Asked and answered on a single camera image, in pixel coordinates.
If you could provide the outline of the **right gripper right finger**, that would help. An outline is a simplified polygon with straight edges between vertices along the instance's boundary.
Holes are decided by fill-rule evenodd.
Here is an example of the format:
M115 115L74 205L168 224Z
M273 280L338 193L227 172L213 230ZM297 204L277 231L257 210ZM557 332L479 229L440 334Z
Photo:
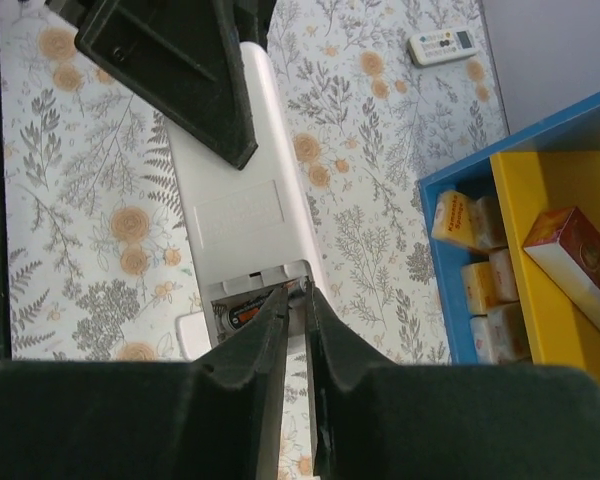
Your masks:
M565 366L400 365L307 291L323 479L600 479L600 386Z

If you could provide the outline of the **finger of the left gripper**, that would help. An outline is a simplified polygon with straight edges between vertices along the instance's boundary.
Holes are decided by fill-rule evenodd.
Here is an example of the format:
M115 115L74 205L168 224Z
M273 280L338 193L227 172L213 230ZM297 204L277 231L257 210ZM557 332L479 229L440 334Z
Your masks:
M276 0L234 0L233 12L241 42L252 42L266 48L268 32Z
M233 1L80 1L78 50L224 161L257 149Z

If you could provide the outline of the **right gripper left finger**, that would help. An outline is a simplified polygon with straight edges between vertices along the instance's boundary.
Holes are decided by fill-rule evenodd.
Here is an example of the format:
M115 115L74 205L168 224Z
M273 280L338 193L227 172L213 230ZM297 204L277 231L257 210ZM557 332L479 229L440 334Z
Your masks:
M0 479L273 479L289 312L274 290L192 362L0 361Z

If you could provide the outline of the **white battery cover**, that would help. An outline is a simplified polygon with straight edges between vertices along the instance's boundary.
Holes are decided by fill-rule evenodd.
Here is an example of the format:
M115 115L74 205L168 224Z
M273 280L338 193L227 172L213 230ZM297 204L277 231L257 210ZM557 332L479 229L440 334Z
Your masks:
M212 349L203 311L180 316L175 324L176 336L186 360L197 360Z

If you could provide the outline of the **grey red battery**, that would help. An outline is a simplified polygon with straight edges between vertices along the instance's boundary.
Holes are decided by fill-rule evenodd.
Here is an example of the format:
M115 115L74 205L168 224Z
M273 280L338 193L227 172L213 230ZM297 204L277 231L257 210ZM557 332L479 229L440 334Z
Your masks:
M297 308L304 304L307 291L307 280L305 278L287 282L283 287L287 290L287 299L290 308Z

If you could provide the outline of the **grey white remote control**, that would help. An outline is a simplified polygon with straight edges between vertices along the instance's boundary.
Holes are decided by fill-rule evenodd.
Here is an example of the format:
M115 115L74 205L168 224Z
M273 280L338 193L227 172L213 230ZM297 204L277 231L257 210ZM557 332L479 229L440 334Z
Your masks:
M241 53L258 143L243 169L165 123L212 348L231 335L220 323L220 306L301 278L327 286L271 60L251 42Z

